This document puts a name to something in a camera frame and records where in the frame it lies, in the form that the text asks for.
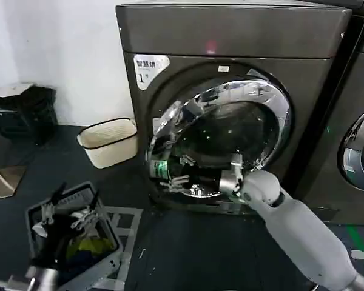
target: laundry basket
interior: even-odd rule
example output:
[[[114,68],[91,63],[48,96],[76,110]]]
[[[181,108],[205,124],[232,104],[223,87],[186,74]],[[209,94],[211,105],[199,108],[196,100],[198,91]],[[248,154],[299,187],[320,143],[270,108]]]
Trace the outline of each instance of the laundry basket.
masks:
[[[77,140],[92,164],[102,169],[136,155],[138,151],[136,129],[133,120],[117,118],[82,129]]]

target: white wall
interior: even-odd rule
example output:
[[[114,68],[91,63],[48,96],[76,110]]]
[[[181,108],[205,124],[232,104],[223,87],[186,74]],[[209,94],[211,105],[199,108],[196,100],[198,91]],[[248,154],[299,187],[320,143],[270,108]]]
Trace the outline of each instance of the white wall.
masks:
[[[60,124],[133,116],[115,15],[119,2],[0,0],[0,86],[55,87]]]

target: green tape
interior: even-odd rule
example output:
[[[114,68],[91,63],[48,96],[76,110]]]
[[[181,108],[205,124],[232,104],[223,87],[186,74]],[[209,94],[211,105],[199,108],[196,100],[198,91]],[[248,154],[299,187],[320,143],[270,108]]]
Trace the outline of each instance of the green tape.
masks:
[[[358,250],[361,250],[364,252],[364,241],[362,237],[357,232],[356,228],[354,226],[347,226],[346,227],[351,239],[353,240],[354,245],[358,248]]]

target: black trash can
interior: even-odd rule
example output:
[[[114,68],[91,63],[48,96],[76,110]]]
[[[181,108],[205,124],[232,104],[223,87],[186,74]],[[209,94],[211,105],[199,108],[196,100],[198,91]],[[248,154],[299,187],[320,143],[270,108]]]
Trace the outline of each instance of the black trash can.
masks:
[[[53,107],[55,90],[31,85],[18,92],[0,97],[0,134],[11,140],[27,138],[37,145],[44,144],[54,134],[57,125]]]

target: dryer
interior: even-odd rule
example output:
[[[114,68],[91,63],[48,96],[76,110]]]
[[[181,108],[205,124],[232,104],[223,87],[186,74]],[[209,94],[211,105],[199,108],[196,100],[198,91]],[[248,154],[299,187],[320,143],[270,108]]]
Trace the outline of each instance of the dryer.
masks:
[[[364,224],[364,32],[294,196],[325,221]]]
[[[150,0],[116,8],[153,200],[249,213],[224,191],[282,179],[351,11],[299,1]]]

